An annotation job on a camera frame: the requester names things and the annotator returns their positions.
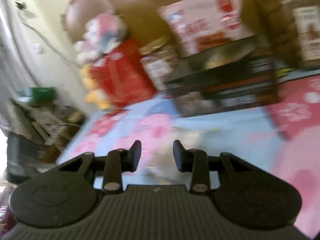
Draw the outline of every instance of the cardboard box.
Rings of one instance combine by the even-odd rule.
[[[121,15],[128,25],[129,33],[141,46],[163,36],[171,36],[168,25],[161,19],[157,9],[180,0],[71,0],[65,16],[66,29],[73,41],[79,40],[84,33],[84,24],[88,18],[108,10],[109,3]],[[251,28],[255,34],[262,33],[261,22],[253,0],[243,0],[241,12],[243,24]]]
[[[211,50],[183,59],[167,79],[183,117],[264,106],[279,101],[273,57],[255,51],[240,61],[203,69]]]

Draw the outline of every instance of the pink plush toy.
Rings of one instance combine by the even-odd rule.
[[[103,54],[117,48],[126,35],[126,25],[112,13],[103,13],[87,22],[84,41],[77,41],[74,50],[78,52],[80,65],[93,63]]]

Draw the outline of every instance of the floral pattern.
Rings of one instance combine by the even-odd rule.
[[[280,116],[286,116],[290,122],[309,119],[312,115],[309,106],[298,103],[287,103],[286,108],[280,110],[279,114]]]
[[[72,156],[76,157],[85,152],[95,152],[101,138],[97,134],[87,136],[73,151]]]
[[[109,114],[103,115],[101,118],[99,118],[97,121],[94,122],[92,128],[89,130],[87,135],[96,134],[99,137],[104,136],[113,128],[113,126],[119,120],[124,118],[125,115],[126,115],[125,111],[114,116],[111,116]]]
[[[320,78],[314,78],[314,79],[310,80],[309,85],[315,91],[320,91]]]

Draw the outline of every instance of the stuffed animal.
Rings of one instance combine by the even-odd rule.
[[[117,48],[126,35],[127,26],[112,13],[103,13],[85,25],[84,41],[77,41],[74,50],[78,52],[80,65],[94,63],[103,54]]]
[[[102,89],[99,88],[96,81],[90,75],[90,67],[91,64],[86,64],[80,71],[83,83],[86,86],[86,88],[90,91],[87,97],[85,98],[85,102],[88,104],[97,104],[99,109],[109,109],[111,107],[111,104],[108,100],[108,96]]]

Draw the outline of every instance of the round black hub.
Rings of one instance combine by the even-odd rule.
[[[95,206],[92,185],[76,172],[48,172],[19,185],[10,207],[19,222],[54,228],[72,224]]]
[[[265,230],[292,223],[302,204],[293,186],[254,171],[237,173],[223,182],[212,197],[221,214],[230,221]]]

